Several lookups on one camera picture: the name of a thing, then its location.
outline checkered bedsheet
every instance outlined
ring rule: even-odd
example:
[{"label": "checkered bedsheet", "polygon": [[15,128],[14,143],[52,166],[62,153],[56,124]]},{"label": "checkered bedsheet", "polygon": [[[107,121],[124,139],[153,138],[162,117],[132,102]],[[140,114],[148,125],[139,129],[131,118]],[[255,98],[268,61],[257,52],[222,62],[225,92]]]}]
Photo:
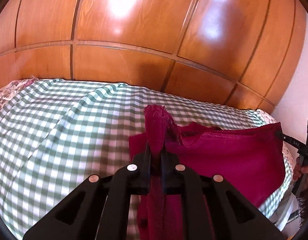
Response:
[{"label": "checkered bedsheet", "polygon": [[[127,165],[128,138],[144,132],[143,109],[159,104],[178,125],[222,129],[266,124],[260,112],[201,103],[124,83],[39,80],[0,111],[0,215],[18,238],[91,174],[108,176]],[[291,181],[286,177],[259,208],[270,217]],[[132,196],[128,239],[139,239]]]}]

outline checkered cloth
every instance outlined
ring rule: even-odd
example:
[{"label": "checkered cloth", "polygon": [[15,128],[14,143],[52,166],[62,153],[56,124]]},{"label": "checkered cloth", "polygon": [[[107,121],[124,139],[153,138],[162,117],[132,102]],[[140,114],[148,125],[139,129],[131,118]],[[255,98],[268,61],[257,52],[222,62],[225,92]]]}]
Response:
[{"label": "checkered cloth", "polygon": [[[266,124],[257,111],[201,103],[124,83],[39,80],[0,111],[0,215],[24,233],[91,174],[109,176],[127,165],[129,136],[145,131],[143,109],[166,106],[178,125],[222,129]],[[259,208],[270,217],[291,181],[286,177]],[[138,196],[132,196],[128,239],[139,239]]]}]

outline human hand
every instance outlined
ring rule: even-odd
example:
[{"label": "human hand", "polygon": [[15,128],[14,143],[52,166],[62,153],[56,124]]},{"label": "human hand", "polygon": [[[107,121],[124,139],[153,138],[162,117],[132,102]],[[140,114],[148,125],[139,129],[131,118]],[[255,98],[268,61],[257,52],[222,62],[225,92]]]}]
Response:
[{"label": "human hand", "polygon": [[[302,174],[308,174],[308,166],[301,167],[299,164],[299,157],[296,159],[296,166],[294,168],[294,174],[293,174],[293,180],[298,180]],[[305,181],[304,187],[302,188],[302,191],[308,189],[308,176]]]}]

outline red garment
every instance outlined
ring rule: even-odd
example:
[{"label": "red garment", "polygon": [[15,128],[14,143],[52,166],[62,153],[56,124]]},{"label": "red garment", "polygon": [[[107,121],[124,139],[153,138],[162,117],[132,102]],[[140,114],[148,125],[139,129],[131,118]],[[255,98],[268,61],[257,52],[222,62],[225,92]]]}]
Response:
[{"label": "red garment", "polygon": [[[200,175],[221,174],[257,208],[282,184],[285,165],[280,123],[246,130],[221,130],[196,123],[179,127],[163,106],[144,109],[146,133],[129,138],[130,156],[145,151],[148,141],[153,170],[160,151],[178,156]],[[183,239],[180,196],[164,196],[160,179],[151,176],[150,193],[141,197],[137,221],[141,240]]]}]

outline silver rivet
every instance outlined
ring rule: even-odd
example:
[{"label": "silver rivet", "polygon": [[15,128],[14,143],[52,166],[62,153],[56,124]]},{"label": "silver rivet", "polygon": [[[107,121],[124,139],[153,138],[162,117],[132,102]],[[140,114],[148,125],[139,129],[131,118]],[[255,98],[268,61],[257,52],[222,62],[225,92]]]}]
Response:
[{"label": "silver rivet", "polygon": [[175,169],[176,169],[177,171],[184,171],[184,170],[185,170],[185,166],[184,166],[183,164],[177,164],[177,165],[175,166]]},{"label": "silver rivet", "polygon": [[130,165],[127,166],[127,169],[129,171],[135,171],[135,170],[137,170],[137,166],[135,164],[130,164]]},{"label": "silver rivet", "polygon": [[88,178],[90,182],[97,182],[99,177],[97,175],[92,175]]},{"label": "silver rivet", "polygon": [[213,180],[216,182],[222,182],[224,180],[222,175],[214,175]]}]

